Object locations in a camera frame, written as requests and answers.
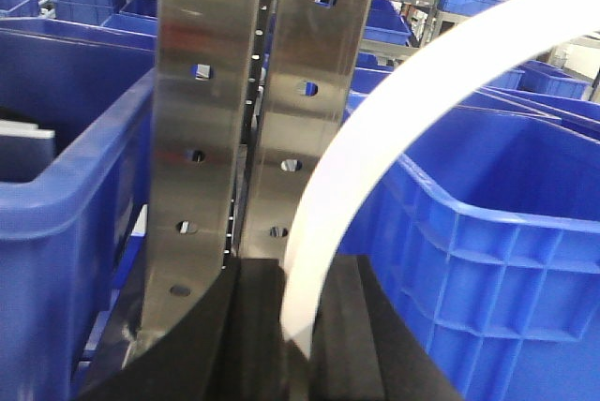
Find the white plastic tube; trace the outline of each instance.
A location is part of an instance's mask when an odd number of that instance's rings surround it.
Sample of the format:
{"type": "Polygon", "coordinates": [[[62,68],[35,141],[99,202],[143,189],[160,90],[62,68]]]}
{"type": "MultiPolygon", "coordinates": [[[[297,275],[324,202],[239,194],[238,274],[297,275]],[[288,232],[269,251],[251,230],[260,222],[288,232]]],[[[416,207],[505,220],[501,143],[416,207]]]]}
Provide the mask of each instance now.
{"type": "Polygon", "coordinates": [[[427,45],[354,112],[308,182],[286,250],[281,324],[305,355],[339,241],[398,155],[448,109],[506,69],[600,29],[600,8],[590,1],[511,0],[487,10],[427,45]],[[562,20],[559,6],[569,6],[577,19],[562,20]]]}

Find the metal bracket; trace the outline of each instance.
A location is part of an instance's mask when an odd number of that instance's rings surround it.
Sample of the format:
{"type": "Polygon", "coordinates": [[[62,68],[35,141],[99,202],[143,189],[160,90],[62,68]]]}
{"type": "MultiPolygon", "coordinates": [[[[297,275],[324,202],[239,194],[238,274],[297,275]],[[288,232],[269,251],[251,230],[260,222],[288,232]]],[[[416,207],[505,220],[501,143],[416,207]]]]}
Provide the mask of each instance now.
{"type": "Polygon", "coordinates": [[[369,1],[279,0],[243,257],[283,257],[308,177],[338,131],[369,1]]]}
{"type": "Polygon", "coordinates": [[[160,0],[146,291],[136,354],[221,272],[260,0],[160,0]]]}

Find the round hole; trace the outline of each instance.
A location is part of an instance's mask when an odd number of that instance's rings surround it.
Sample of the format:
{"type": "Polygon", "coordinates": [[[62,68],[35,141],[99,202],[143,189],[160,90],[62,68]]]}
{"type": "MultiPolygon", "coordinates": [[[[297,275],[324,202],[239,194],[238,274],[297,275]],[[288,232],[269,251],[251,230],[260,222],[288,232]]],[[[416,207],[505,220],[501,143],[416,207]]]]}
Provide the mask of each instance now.
{"type": "Polygon", "coordinates": [[[285,159],[281,161],[281,169],[289,172],[300,171],[302,170],[302,162],[298,159],[285,159]]]}
{"type": "Polygon", "coordinates": [[[169,293],[173,296],[186,297],[191,294],[191,289],[183,284],[175,284],[169,289],[169,293]]]}
{"type": "Polygon", "coordinates": [[[280,226],[274,226],[269,230],[269,235],[275,238],[287,237],[287,228],[281,228],[280,226]]]}
{"type": "Polygon", "coordinates": [[[319,92],[319,86],[314,82],[302,81],[296,85],[296,92],[305,97],[314,97],[319,92]]]}
{"type": "Polygon", "coordinates": [[[206,160],[206,154],[201,150],[186,150],[186,159],[195,164],[201,164],[206,160]]]}
{"type": "Polygon", "coordinates": [[[175,225],[175,228],[180,234],[195,234],[198,232],[198,225],[187,220],[180,221],[175,225]]]}

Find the black base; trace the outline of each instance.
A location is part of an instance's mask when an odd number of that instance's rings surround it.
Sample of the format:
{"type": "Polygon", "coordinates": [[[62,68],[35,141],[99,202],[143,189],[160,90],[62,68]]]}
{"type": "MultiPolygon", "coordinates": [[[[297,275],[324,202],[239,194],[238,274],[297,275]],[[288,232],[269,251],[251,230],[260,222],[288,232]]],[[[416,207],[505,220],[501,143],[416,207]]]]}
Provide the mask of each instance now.
{"type": "Polygon", "coordinates": [[[170,333],[81,401],[459,401],[383,294],[368,260],[337,256],[310,362],[284,344],[275,260],[230,260],[170,333]]]}

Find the blue bin rib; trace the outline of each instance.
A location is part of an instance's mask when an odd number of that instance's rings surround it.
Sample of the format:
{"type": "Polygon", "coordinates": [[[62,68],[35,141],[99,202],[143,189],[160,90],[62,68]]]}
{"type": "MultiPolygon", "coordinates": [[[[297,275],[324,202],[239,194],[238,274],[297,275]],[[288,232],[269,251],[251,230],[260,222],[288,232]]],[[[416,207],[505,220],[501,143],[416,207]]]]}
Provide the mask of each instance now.
{"type": "Polygon", "coordinates": [[[370,255],[398,313],[469,401],[592,400],[598,187],[596,141],[453,109],[385,174],[340,250],[370,255]]]}
{"type": "Polygon", "coordinates": [[[0,104],[61,151],[34,181],[0,184],[0,399],[65,401],[147,200],[153,53],[7,30],[0,44],[0,104]]]}
{"type": "Polygon", "coordinates": [[[514,90],[501,92],[488,90],[488,92],[511,102],[559,117],[564,127],[600,140],[600,106],[595,103],[514,90]]]}
{"type": "Polygon", "coordinates": [[[132,34],[127,31],[104,29],[99,26],[74,24],[49,19],[2,19],[0,30],[27,32],[50,38],[71,38],[79,41],[119,45],[130,48],[153,51],[156,47],[154,37],[132,34]]]}

